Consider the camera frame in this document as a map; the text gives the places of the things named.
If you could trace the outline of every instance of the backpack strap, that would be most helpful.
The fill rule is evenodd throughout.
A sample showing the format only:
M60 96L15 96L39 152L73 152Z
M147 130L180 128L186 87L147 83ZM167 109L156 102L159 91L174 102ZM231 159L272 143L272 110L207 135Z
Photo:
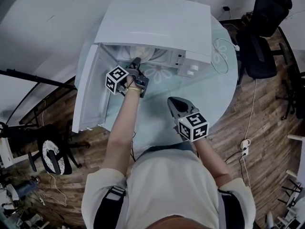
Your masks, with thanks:
M123 228L122 219L120 219L122 216L120 214L125 198L126 190L124 188L117 186L109 188L96 212L93 228Z
M219 229L244 229L244 215L238 198L232 192L218 192Z

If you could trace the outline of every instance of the white shirt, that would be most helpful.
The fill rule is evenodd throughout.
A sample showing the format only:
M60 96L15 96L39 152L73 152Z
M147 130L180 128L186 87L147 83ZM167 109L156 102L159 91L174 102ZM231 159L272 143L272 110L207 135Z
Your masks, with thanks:
M125 181L124 175L114 169L88 175L81 206L88 229L93 229L105 187ZM212 175L192 151L166 149L147 153L137 160L127 179L129 206L125 228L145 229L164 217L178 215L218 229L217 189ZM252 229L255 205L250 189L240 178L220 189L240 195L245 208L245 228Z

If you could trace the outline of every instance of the flower pattern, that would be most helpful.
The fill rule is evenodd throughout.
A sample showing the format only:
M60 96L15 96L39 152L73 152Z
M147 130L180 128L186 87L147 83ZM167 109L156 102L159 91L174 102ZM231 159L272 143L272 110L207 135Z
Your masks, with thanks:
M221 57L227 60L228 57L226 54L224 54L225 51L227 51L227 47L223 45L219 46L219 41L216 40L215 44L212 45L213 61L215 63L219 63Z
M148 65L149 69L144 71L145 76L153 76L155 84L159 84L162 81L162 77L171 79L172 73L168 71L164 66Z

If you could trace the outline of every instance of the cabinet door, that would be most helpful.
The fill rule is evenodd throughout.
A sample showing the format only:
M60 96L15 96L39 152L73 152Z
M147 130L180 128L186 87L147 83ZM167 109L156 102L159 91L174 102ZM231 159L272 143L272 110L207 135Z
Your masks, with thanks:
M115 66L117 62L105 50L97 44L91 46L76 96L73 132L104 123L110 95L106 74Z

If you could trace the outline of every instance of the person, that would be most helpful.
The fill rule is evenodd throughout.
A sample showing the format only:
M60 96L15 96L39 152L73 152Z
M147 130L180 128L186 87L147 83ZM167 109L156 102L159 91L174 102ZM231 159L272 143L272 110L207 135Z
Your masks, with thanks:
M232 179L205 138L193 143L200 159L188 142L150 147L126 179L141 92L129 76L127 83L102 168L87 177L81 205L86 227L252 229L255 205L250 188L242 179Z

